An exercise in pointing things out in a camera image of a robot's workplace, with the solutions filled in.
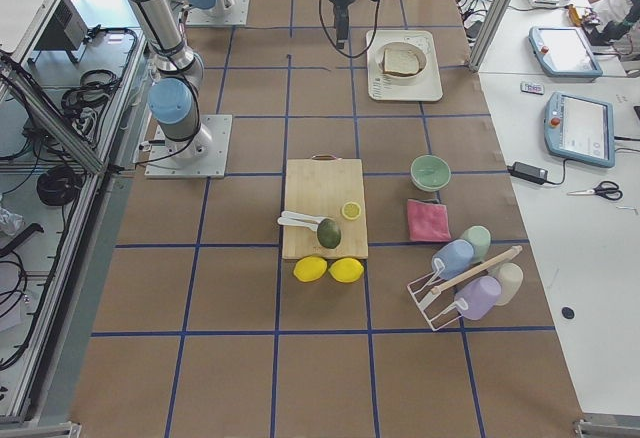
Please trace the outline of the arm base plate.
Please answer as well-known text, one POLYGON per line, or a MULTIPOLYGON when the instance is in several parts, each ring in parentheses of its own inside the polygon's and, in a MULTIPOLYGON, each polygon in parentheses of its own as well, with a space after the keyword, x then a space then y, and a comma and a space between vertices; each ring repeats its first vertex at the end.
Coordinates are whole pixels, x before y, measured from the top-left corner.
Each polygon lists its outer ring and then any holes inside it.
POLYGON ((245 26, 248 18, 250 0, 235 0, 232 9, 218 16, 210 15, 189 4, 186 24, 191 27, 232 27, 245 26))
POLYGON ((167 141, 159 125, 154 139, 164 143, 150 148, 145 158, 145 176, 150 179, 196 179, 225 176, 232 130, 231 115, 202 115, 201 128, 193 141, 167 141))

